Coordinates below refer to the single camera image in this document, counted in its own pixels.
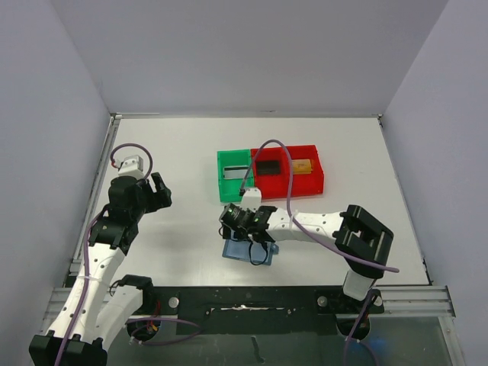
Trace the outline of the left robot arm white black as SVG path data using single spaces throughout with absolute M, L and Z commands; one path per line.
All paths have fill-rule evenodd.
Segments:
M 82 268 L 59 315 L 29 353 L 35 365 L 105 365 L 108 349 L 135 313 L 156 308 L 151 278 L 126 274 L 105 302 L 115 272 L 127 256 L 144 214 L 172 204 L 159 173 L 149 178 L 119 176 L 111 181 L 108 203 L 85 234 Z

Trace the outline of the blue leather card holder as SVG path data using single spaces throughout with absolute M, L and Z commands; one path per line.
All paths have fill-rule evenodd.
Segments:
M 273 255 L 279 253 L 278 245 L 267 243 L 266 246 L 255 242 L 237 242 L 227 239 L 224 242 L 224 258 L 248 262 L 251 265 L 271 265 Z

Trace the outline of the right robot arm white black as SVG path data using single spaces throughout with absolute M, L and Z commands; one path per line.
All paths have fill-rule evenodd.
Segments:
M 400 271 L 387 265 L 393 232 L 358 205 L 335 213 L 293 213 L 274 206 L 250 210 L 227 204 L 219 221 L 224 237 L 237 242 L 316 242 L 343 257 L 349 270 L 339 301 L 350 312 L 366 304 L 369 290 L 385 272 Z

